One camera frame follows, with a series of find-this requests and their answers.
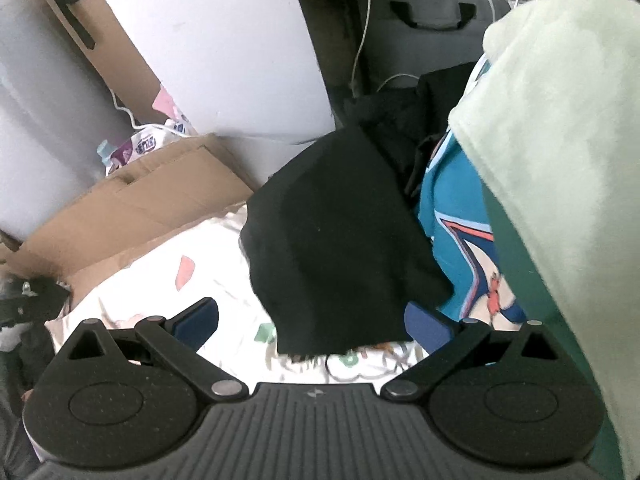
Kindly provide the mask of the black shorts with floral trim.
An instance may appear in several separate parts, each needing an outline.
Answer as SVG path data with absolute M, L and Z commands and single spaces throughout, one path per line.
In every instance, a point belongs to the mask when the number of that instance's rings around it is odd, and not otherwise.
M 324 136 L 254 193 L 241 246 L 287 356 L 405 341 L 407 304 L 434 309 L 454 292 L 358 128 Z

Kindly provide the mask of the teal patterned garment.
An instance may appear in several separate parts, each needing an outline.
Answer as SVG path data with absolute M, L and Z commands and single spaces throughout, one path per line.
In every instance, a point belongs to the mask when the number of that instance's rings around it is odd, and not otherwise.
M 501 270 L 482 180 L 450 129 L 426 167 L 418 219 L 454 288 L 438 310 L 455 321 L 476 318 L 495 330 L 519 328 L 526 314 Z

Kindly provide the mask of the white patterned bed sheet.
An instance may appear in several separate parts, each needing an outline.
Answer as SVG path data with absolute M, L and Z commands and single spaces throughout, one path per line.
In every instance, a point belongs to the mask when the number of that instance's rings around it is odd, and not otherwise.
M 175 336 L 208 362 L 255 388 L 261 382 L 381 387 L 425 358 L 416 342 L 388 342 L 328 356 L 287 356 L 250 286 L 240 233 L 246 207 L 207 219 L 130 263 L 73 308 L 47 322 L 55 348 L 82 321 L 128 330 L 145 318 L 184 313 Z

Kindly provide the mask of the brown cardboard sheet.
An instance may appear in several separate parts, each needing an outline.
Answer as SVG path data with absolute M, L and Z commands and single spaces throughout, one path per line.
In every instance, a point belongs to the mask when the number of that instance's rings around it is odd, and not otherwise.
M 256 184 L 216 136 L 192 136 L 98 182 L 21 244 L 2 270 L 48 276 L 79 304 L 96 286 L 171 237 L 245 203 Z

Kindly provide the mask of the light blue bottle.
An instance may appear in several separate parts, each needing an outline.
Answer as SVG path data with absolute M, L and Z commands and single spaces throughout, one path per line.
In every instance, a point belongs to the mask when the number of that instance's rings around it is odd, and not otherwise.
M 103 140 L 96 148 L 96 154 L 98 154 L 102 164 L 106 168 L 111 166 L 112 155 L 114 151 L 116 151 L 116 148 L 114 147 L 113 144 L 111 144 L 111 142 L 108 142 L 107 140 Z

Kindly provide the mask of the white bubble wrap roll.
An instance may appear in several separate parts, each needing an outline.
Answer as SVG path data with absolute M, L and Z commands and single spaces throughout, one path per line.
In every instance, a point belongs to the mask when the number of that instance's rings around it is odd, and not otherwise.
M 26 240 L 104 177 L 96 148 L 130 135 L 46 0 L 1 0 L 1 229 Z

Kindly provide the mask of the purple white plastic package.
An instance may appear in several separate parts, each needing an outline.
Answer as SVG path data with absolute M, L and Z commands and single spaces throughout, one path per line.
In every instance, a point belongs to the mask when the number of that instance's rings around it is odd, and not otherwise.
M 163 124 L 144 125 L 134 132 L 130 138 L 115 146 L 116 151 L 112 155 L 111 166 L 106 168 L 105 175 L 108 177 L 117 169 L 127 166 L 130 162 L 153 153 L 165 145 L 177 142 L 183 138 L 195 136 L 195 131 L 185 122 L 174 122 L 167 119 Z

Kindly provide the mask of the pale green fleece blanket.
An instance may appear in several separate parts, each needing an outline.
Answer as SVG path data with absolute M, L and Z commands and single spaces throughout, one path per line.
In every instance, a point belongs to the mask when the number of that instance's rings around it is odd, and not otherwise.
M 449 125 L 574 333 L 639 474 L 639 6 L 532 0 Z

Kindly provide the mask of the white foam board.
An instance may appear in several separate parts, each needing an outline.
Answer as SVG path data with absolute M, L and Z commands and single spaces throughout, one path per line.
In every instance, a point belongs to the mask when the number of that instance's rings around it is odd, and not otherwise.
M 335 127 L 298 0 L 105 0 L 200 133 L 303 142 Z

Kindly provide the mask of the grey suitcase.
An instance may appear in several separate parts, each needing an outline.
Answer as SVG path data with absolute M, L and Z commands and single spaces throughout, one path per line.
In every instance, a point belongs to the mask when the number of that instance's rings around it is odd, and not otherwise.
M 511 10 L 506 0 L 359 0 L 359 6 L 369 21 L 360 67 L 371 92 L 475 64 L 486 29 Z

